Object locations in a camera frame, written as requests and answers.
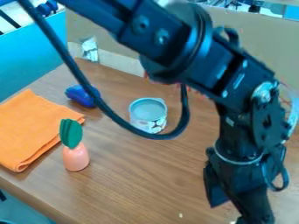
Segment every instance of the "screw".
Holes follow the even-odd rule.
[[[170,38],[170,34],[165,29],[160,29],[156,32],[155,44],[158,46],[163,46],[167,43]]]
[[[249,155],[247,158],[253,160],[255,159],[255,157],[256,157],[256,153],[254,152],[253,154]]]
[[[132,31],[136,35],[141,35],[146,32],[146,30],[150,27],[150,20],[141,15],[133,19],[132,22]]]
[[[223,92],[222,92],[222,97],[223,97],[223,98],[227,98],[227,96],[228,96],[228,93],[227,93],[227,91],[226,91],[226,90],[225,90],[225,91],[223,91]]]
[[[270,102],[271,100],[271,95],[270,92],[267,90],[263,90],[260,93],[260,98],[261,98],[261,102],[265,103],[265,102]]]

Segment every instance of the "blue object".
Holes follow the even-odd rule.
[[[65,44],[66,12],[46,20]],[[0,102],[62,64],[55,48],[36,24],[0,35],[0,49],[0,83],[5,83],[1,85]]]
[[[48,0],[46,3],[42,3],[37,7],[37,11],[42,14],[44,17],[49,17],[52,12],[56,13],[59,9],[59,6],[56,1]]]
[[[94,90],[94,93],[98,97],[101,97],[101,94],[98,89],[96,89],[95,87],[92,87],[92,89]],[[83,107],[87,107],[87,108],[95,107],[93,99],[87,94],[87,92],[85,92],[85,90],[81,85],[74,85],[67,88],[65,94],[68,98],[70,98],[75,102],[78,102]]]

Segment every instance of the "green carrot top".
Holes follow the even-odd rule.
[[[71,119],[62,119],[60,123],[59,135],[61,142],[70,149],[78,146],[83,137],[82,126]]]

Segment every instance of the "can lid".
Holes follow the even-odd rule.
[[[156,121],[167,115],[167,107],[162,99],[141,98],[129,106],[131,118],[148,122]]]

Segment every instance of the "toy carrot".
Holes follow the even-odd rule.
[[[59,135],[63,148],[63,162],[65,168],[71,172],[78,172],[89,164],[88,151],[81,142],[83,130],[81,125],[71,119],[62,119]]]

